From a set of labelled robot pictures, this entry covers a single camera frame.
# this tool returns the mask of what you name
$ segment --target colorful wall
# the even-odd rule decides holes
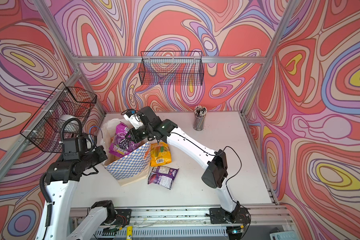
[[[303,239],[360,239],[360,1],[303,0],[246,110]]]
[[[200,50],[204,56],[264,56],[281,0],[53,1],[49,9],[78,56],[139,56]],[[205,64],[202,86],[141,86],[139,64],[81,64],[106,111],[241,110],[259,64]]]
[[[0,159],[72,70],[32,1],[0,3]],[[99,123],[94,109],[87,122]],[[56,155],[29,145],[0,183],[0,239],[33,239],[44,198],[40,175]]]

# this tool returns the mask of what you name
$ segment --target white table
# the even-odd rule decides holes
[[[271,199],[259,166],[237,112],[207,113],[205,128],[195,131],[192,128],[193,113],[157,113],[163,121],[170,119],[190,137],[201,144],[215,149],[231,146],[239,154],[243,167],[239,174],[229,180],[232,194],[241,204],[270,204]],[[110,119],[123,119],[120,114],[106,114],[104,122]],[[147,179],[120,187],[107,170],[98,165],[99,173],[82,176],[74,194],[72,207],[90,207],[96,201],[112,200],[115,207],[155,207],[219,205],[215,190],[208,187],[201,176],[204,170],[187,154],[170,146],[172,163],[166,165],[179,168],[172,185],[166,189],[158,184],[147,184]],[[225,150],[228,163],[228,177],[234,175],[240,162],[231,149]]]

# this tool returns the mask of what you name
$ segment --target yellow snack bag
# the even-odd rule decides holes
[[[172,162],[171,152],[165,142],[151,144],[151,167],[166,165]]]

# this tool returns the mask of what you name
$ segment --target checkered paper bag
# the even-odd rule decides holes
[[[127,156],[106,165],[105,168],[118,181],[138,175],[149,166],[151,161],[150,146],[150,143],[147,142]]]
[[[116,126],[124,122],[129,126],[129,122],[125,119],[111,119],[103,124],[101,127],[102,134],[98,134],[97,140],[100,145],[104,147],[107,153],[108,160],[113,156],[109,153],[108,149],[111,144],[111,138],[115,136]],[[145,179],[149,175],[150,170],[150,142],[144,143],[142,146],[116,161],[107,163],[102,162],[104,168],[117,180],[119,185],[125,186],[141,179]]]

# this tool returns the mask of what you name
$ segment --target wire mesh basket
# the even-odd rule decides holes
[[[92,108],[96,104],[96,100],[97,96],[94,93],[78,87],[65,86],[56,102],[53,103],[49,109],[43,110],[46,111],[46,113],[41,121],[39,121],[32,130],[24,130],[28,123],[35,117],[36,112],[21,130],[20,134],[43,152],[59,153],[62,151],[62,146],[59,141],[60,130],[63,123],[67,118],[74,116],[84,125]],[[73,121],[65,128],[64,138],[73,137],[75,134],[78,134],[80,130],[79,125]]]
[[[142,51],[139,77],[142,85],[202,85],[201,51]]]

